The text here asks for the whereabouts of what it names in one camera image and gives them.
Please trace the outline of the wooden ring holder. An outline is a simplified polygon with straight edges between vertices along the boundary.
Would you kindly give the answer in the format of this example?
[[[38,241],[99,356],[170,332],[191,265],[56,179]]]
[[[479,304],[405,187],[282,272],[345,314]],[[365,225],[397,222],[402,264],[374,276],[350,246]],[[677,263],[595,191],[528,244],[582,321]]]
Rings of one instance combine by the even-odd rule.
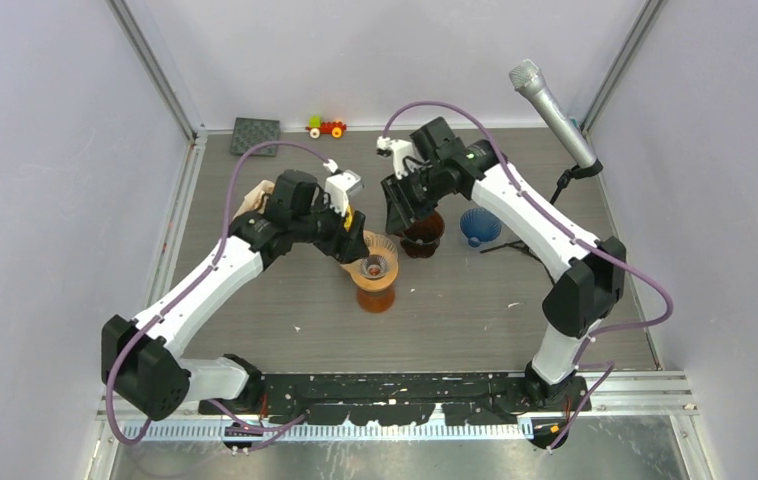
[[[377,291],[394,285],[399,274],[399,265],[385,264],[378,260],[365,260],[346,265],[345,270],[356,287]]]

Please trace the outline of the clear glass dripper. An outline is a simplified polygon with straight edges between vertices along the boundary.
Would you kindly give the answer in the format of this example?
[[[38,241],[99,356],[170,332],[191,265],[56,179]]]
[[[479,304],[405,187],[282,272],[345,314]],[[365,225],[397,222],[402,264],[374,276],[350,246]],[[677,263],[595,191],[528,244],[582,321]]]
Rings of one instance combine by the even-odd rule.
[[[398,252],[390,238],[366,231],[364,241],[368,247],[368,256],[356,263],[356,271],[360,275],[371,280],[378,280],[398,270]]]

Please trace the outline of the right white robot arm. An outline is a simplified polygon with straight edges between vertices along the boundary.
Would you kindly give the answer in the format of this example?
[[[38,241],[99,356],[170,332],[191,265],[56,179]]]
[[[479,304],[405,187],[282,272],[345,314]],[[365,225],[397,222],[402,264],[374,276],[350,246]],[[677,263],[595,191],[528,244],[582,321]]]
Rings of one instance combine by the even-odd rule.
[[[379,155],[390,158],[385,177],[385,229],[400,234],[430,217],[440,200],[460,194],[495,215],[537,256],[553,282],[542,302],[548,322],[539,350],[525,369],[529,403],[551,410],[566,395],[581,343],[623,296],[626,247],[574,225],[534,188],[487,139],[465,144],[442,117],[406,140],[381,135]]]

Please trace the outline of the amber glass carafe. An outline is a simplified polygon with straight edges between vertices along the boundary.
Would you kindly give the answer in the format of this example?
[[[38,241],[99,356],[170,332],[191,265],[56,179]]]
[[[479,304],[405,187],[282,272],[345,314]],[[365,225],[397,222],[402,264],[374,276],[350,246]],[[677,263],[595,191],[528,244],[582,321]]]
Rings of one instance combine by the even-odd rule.
[[[359,288],[356,291],[356,299],[359,306],[368,313],[383,313],[391,308],[396,298],[395,287],[388,286],[385,289],[369,291]]]

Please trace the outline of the coffee filter box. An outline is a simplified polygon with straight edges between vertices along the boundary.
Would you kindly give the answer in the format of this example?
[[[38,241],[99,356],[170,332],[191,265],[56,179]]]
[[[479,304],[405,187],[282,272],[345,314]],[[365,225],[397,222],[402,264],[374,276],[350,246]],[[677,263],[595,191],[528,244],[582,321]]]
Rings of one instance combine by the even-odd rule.
[[[262,180],[243,197],[242,203],[234,213],[232,219],[236,219],[246,212],[261,209],[265,202],[264,196],[271,194],[274,188],[275,184],[272,181]]]

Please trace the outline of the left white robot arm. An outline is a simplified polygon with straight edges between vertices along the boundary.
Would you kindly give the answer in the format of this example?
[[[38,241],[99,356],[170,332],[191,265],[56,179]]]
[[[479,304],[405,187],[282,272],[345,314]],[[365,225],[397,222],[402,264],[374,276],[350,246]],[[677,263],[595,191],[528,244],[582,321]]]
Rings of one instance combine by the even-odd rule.
[[[235,355],[191,360],[184,352],[230,297],[294,245],[312,245],[343,265],[366,258],[366,217],[350,202],[362,186],[350,170],[335,170],[320,183],[289,169],[271,192],[249,195],[248,209],[230,220],[225,237],[172,290],[131,320],[116,315],[106,322],[107,389],[152,421],[209,399],[224,400],[239,414],[253,412],[262,398],[255,367]]]

